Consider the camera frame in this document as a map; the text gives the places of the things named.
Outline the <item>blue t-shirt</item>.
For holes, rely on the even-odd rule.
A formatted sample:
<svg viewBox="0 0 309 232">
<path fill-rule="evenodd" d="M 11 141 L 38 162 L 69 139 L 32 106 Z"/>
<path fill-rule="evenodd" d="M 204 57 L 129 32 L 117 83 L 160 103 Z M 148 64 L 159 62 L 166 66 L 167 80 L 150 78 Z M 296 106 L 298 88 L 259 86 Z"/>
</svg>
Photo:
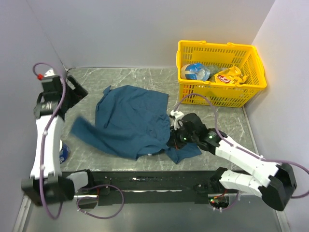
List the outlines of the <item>blue t-shirt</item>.
<svg viewBox="0 0 309 232">
<path fill-rule="evenodd" d="M 170 119 L 168 94 L 130 85 L 103 91 L 95 108 L 95 123 L 79 116 L 70 130 L 84 143 L 108 154 L 137 160 L 164 151 L 175 163 L 200 155 L 196 144 L 167 145 Z"/>
</svg>

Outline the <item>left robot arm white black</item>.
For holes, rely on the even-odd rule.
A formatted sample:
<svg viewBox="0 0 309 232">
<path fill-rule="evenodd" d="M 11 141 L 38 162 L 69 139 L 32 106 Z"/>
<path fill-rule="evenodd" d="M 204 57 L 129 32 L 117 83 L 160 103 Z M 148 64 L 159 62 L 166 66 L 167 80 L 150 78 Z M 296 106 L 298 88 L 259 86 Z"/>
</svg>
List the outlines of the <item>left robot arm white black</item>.
<svg viewBox="0 0 309 232">
<path fill-rule="evenodd" d="M 57 75 L 42 81 L 43 91 L 38 95 L 34 108 L 37 127 L 35 161 L 28 179 L 21 181 L 21 189 L 36 206 L 63 203 L 73 199 L 80 190 L 91 194 L 96 183 L 90 170 L 81 170 L 65 177 L 60 168 L 60 137 L 64 126 L 65 113 L 83 99 L 88 92 L 69 75 L 65 98 L 54 116 L 53 112 L 62 97 L 62 84 Z"/>
</svg>

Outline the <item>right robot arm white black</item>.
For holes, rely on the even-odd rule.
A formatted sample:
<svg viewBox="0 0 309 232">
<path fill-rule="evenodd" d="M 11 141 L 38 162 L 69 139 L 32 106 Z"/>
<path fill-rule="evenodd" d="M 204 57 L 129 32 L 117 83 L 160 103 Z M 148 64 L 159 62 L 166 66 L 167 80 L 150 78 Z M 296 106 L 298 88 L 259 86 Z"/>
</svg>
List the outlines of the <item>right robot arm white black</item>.
<svg viewBox="0 0 309 232">
<path fill-rule="evenodd" d="M 168 146 L 183 148 L 193 144 L 201 150 L 230 161 L 246 172 L 241 174 L 218 168 L 211 180 L 211 188 L 215 192 L 235 189 L 260 197 L 274 210 L 285 209 L 297 188 L 290 164 L 267 162 L 236 143 L 224 132 L 207 128 L 195 113 L 185 115 L 180 111 L 171 111 L 169 116 L 173 119 L 173 124 L 170 127 Z"/>
</svg>

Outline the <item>blue wrapped toilet paper roll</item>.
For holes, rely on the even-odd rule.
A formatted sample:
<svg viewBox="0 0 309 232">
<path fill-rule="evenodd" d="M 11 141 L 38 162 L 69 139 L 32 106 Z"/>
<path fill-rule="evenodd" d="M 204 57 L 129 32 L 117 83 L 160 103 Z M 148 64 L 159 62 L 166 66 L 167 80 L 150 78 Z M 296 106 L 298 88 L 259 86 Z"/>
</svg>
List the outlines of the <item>blue wrapped toilet paper roll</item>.
<svg viewBox="0 0 309 232">
<path fill-rule="evenodd" d="M 70 155 L 70 149 L 69 147 L 60 140 L 60 146 L 59 146 L 59 162 L 60 164 L 64 163 Z"/>
</svg>

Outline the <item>blue clear plastic package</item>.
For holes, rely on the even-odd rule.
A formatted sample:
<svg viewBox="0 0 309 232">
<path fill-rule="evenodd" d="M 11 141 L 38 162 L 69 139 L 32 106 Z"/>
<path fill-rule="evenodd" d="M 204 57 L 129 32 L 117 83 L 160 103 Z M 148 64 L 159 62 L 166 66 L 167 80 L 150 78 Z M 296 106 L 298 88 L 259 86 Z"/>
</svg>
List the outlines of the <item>blue clear plastic package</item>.
<svg viewBox="0 0 309 232">
<path fill-rule="evenodd" d="M 210 70 L 201 63 L 186 64 L 181 68 L 181 79 L 207 81 Z"/>
</svg>

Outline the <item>yellow plastic basket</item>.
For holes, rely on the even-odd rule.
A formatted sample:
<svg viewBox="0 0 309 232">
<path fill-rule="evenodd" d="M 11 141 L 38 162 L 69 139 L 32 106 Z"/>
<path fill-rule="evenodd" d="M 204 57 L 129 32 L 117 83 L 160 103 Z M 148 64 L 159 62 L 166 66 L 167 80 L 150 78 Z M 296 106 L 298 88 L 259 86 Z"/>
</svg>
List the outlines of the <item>yellow plastic basket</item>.
<svg viewBox="0 0 309 232">
<path fill-rule="evenodd" d="M 179 99 L 184 104 L 241 108 L 267 87 L 253 45 L 180 40 L 176 53 Z"/>
</svg>

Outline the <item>yellow chips bag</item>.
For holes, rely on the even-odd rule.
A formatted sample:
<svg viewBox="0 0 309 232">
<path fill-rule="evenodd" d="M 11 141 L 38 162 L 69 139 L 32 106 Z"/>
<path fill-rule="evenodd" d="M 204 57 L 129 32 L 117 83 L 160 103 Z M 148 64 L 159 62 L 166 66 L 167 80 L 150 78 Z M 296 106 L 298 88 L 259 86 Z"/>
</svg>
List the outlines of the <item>yellow chips bag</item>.
<svg viewBox="0 0 309 232">
<path fill-rule="evenodd" d="M 248 76 L 243 75 L 237 66 L 222 69 L 210 78 L 210 82 L 218 84 L 245 84 Z"/>
</svg>

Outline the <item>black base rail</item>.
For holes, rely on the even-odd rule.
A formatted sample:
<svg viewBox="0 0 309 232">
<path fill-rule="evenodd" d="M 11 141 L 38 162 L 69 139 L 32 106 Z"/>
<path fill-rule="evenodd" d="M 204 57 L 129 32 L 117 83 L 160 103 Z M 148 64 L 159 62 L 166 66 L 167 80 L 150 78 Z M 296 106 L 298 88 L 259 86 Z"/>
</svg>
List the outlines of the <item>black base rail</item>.
<svg viewBox="0 0 309 232">
<path fill-rule="evenodd" d="M 209 197 L 234 194 L 215 183 L 214 171 L 93 171 L 93 183 L 77 192 L 100 206 L 129 203 L 208 204 Z"/>
</svg>

